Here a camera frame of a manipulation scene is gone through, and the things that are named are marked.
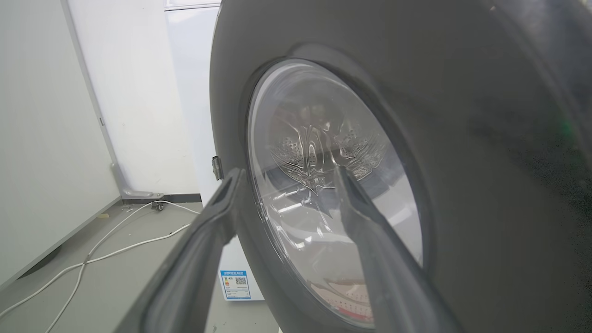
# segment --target white wall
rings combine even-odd
[[[82,53],[130,187],[199,193],[162,0],[68,0]]]
[[[119,191],[60,0],[4,2],[0,45],[2,289]]]

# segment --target gray floor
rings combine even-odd
[[[197,211],[202,208],[197,203],[182,205]],[[141,205],[132,206],[134,211],[139,207]],[[37,291],[62,269],[82,262],[90,249],[111,228],[131,214],[122,208],[114,206],[108,209],[106,213],[110,218],[95,219],[89,223],[62,245],[60,253],[52,262],[1,291],[0,312]],[[173,206],[159,213],[149,207],[144,208],[105,240],[93,258],[167,235],[193,218],[194,214]],[[180,235],[89,264],[76,295],[52,333],[113,331]],[[35,298],[1,318],[0,332],[44,333],[70,296],[78,271],[79,268],[76,268],[66,273]],[[278,332],[278,325],[265,302],[228,302],[223,299],[218,281],[213,288],[206,333]]]

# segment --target caster wheel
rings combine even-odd
[[[157,212],[161,212],[165,208],[165,203],[155,202],[152,203],[152,206],[150,208],[156,210]]]

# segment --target washing machine door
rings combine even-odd
[[[247,170],[237,233],[284,332],[376,328],[341,167],[467,332],[592,330],[591,20],[565,0],[223,2],[216,151]]]

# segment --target power cord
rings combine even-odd
[[[176,204],[176,203],[172,203],[172,202],[169,202],[169,201],[166,201],[166,200],[156,200],[156,201],[153,201],[153,202],[162,202],[162,203],[168,203],[168,204],[171,204],[171,205],[173,205],[173,206],[176,206],[176,207],[179,207],[179,208],[183,208],[183,209],[185,209],[185,210],[188,210],[188,211],[190,211],[190,212],[192,212],[192,213],[199,214],[199,212],[196,212],[195,210],[191,210],[191,209],[189,209],[189,208],[187,208],[187,207],[183,207],[183,206],[180,206],[180,205],[178,205],[178,204]],[[147,203],[147,204],[145,204],[144,206],[141,206],[141,207],[140,207],[140,208],[138,208],[138,209],[137,209],[135,212],[133,212],[133,213],[132,213],[132,214],[130,214],[128,217],[126,217],[125,219],[123,219],[123,220],[122,220],[120,223],[118,223],[118,224],[117,224],[117,225],[116,225],[116,226],[115,226],[113,229],[111,229],[111,230],[110,230],[110,231],[109,231],[109,232],[108,232],[108,233],[107,233],[107,234],[106,234],[106,235],[105,235],[103,238],[101,238],[101,240],[100,240],[98,243],[96,243],[96,245],[95,245],[95,246],[94,246],[94,247],[91,249],[91,251],[88,253],[88,255],[86,256],[86,258],[84,259],[84,262],[81,262],[81,263],[79,263],[79,264],[72,265],[72,266],[70,266],[70,267],[68,267],[68,268],[65,268],[65,269],[64,269],[64,270],[62,270],[60,273],[58,273],[58,274],[57,274],[55,277],[53,277],[53,279],[51,279],[51,280],[50,280],[50,281],[49,281],[49,282],[48,282],[48,283],[47,283],[45,286],[41,287],[41,289],[39,289],[38,291],[36,291],[35,293],[33,293],[31,296],[29,296],[29,297],[27,297],[27,298],[25,298],[25,299],[21,300],[20,302],[16,303],[15,305],[12,305],[10,308],[8,308],[8,309],[6,309],[6,310],[2,311],[2,312],[0,313],[0,318],[2,318],[4,315],[6,315],[8,312],[12,311],[13,309],[15,309],[15,308],[19,307],[20,305],[22,305],[22,304],[23,304],[23,303],[25,303],[26,301],[28,301],[28,300],[32,299],[33,297],[35,297],[36,295],[38,295],[40,292],[42,292],[42,291],[43,291],[43,290],[45,290],[47,287],[49,287],[49,285],[51,285],[52,283],[54,283],[54,282],[55,282],[55,281],[56,281],[58,278],[60,278],[62,275],[66,274],[67,272],[69,272],[69,271],[73,270],[73,269],[74,269],[74,268],[76,268],[76,267],[80,267],[81,269],[80,269],[80,272],[78,272],[78,279],[77,279],[77,281],[76,281],[76,285],[74,286],[74,290],[72,290],[72,294],[70,295],[70,298],[68,298],[68,300],[66,301],[66,304],[64,304],[64,306],[62,307],[62,309],[60,310],[60,312],[57,314],[57,316],[56,316],[56,319],[54,319],[54,320],[53,320],[52,324],[51,324],[51,325],[49,326],[49,328],[46,330],[46,333],[49,333],[49,332],[52,330],[52,328],[55,326],[55,324],[57,323],[57,321],[60,319],[60,317],[62,316],[62,314],[63,314],[63,313],[64,313],[64,311],[66,310],[66,307],[68,306],[68,304],[70,304],[70,301],[71,301],[71,300],[72,300],[72,298],[74,297],[74,294],[75,294],[75,293],[76,293],[76,291],[78,290],[78,286],[80,285],[80,281],[81,281],[81,279],[82,279],[82,272],[83,272],[83,270],[84,270],[84,267],[85,267],[87,264],[90,264],[90,263],[92,263],[92,262],[97,262],[97,261],[99,261],[99,260],[107,259],[107,258],[109,258],[109,257],[112,257],[113,255],[116,255],[116,254],[122,253],[122,252],[124,252],[124,251],[127,251],[127,250],[129,250],[129,249],[133,249],[133,248],[135,248],[135,247],[137,247],[137,246],[140,246],[140,245],[144,245],[144,244],[148,244],[148,243],[151,243],[151,242],[156,242],[156,241],[159,241],[159,240],[161,240],[161,239],[165,239],[165,238],[168,238],[168,237],[172,237],[172,236],[176,235],[178,232],[180,232],[181,230],[183,230],[183,229],[187,228],[189,225],[191,225],[191,224],[187,224],[187,225],[185,225],[185,226],[183,226],[183,227],[181,227],[181,228],[177,229],[176,231],[174,231],[174,232],[172,232],[172,233],[170,233],[170,234],[168,234],[168,235],[166,235],[166,236],[162,236],[162,237],[158,237],[158,238],[154,238],[154,239],[149,239],[149,240],[147,240],[147,241],[139,242],[139,243],[136,243],[136,244],[134,244],[134,245],[130,245],[130,246],[128,246],[128,247],[125,247],[125,248],[123,248],[123,249],[119,249],[119,250],[117,250],[117,251],[115,251],[115,252],[112,252],[112,253],[110,253],[110,254],[108,254],[108,255],[104,255],[104,256],[102,256],[102,257],[99,257],[99,258],[97,258],[97,259],[92,259],[92,260],[90,260],[90,258],[91,258],[91,255],[92,255],[92,254],[95,252],[95,250],[96,250],[96,249],[99,247],[99,245],[101,245],[101,244],[102,244],[102,243],[105,241],[105,239],[107,239],[107,237],[109,237],[109,235],[110,235],[110,234],[111,234],[111,233],[112,233],[112,232],[113,232],[115,229],[117,229],[117,228],[118,228],[118,227],[119,227],[119,226],[120,226],[120,225],[121,225],[123,222],[125,222],[127,219],[129,219],[130,217],[132,217],[134,214],[136,214],[137,212],[139,212],[139,211],[140,211],[142,208],[144,208],[144,207],[147,207],[147,206],[150,206],[150,205],[152,205],[152,202],[151,202],[151,203]]]

